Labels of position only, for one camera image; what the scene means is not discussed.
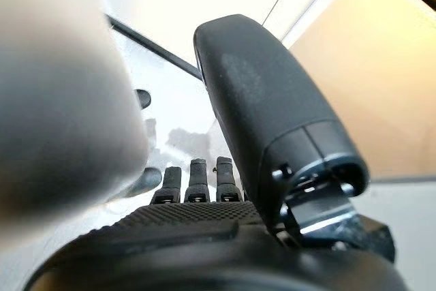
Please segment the black plastic casing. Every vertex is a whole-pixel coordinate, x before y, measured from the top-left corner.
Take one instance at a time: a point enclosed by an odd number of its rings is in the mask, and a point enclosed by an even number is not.
[[[335,176],[352,185],[353,196],[365,190],[367,167],[337,115],[271,33],[242,15],[227,16],[199,26],[194,48],[244,187],[267,225],[311,177]]]

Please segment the black robotic finger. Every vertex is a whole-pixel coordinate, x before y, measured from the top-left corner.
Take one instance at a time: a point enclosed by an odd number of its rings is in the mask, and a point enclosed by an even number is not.
[[[233,177],[232,160],[226,157],[217,158],[217,202],[243,201]]]
[[[182,169],[180,167],[168,167],[165,169],[162,187],[157,190],[150,204],[170,204],[180,202],[180,186],[182,181]]]
[[[185,202],[210,202],[207,187],[206,160],[191,160],[189,187],[185,192]]]
[[[135,90],[138,95],[139,103],[141,105],[141,109],[145,109],[151,104],[151,95],[148,91],[137,89]]]

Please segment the white wall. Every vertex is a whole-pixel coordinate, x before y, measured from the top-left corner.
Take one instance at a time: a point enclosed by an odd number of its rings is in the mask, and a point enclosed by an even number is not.
[[[373,178],[436,174],[436,15],[419,0],[334,0],[290,48]]]

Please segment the robotic hand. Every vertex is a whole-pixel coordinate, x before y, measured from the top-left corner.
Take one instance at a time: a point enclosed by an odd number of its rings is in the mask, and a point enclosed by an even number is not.
[[[267,30],[244,16],[200,26],[198,67],[240,172],[217,160],[180,168],[111,227],[81,236],[43,264],[25,290],[406,290],[387,226],[348,197],[367,167],[322,94]]]

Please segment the knurled black surface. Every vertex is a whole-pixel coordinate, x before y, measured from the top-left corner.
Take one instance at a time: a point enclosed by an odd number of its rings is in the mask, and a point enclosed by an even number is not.
[[[239,224],[262,223],[253,203],[246,201],[153,204],[136,209],[114,226],[186,225],[228,219],[238,220]]]

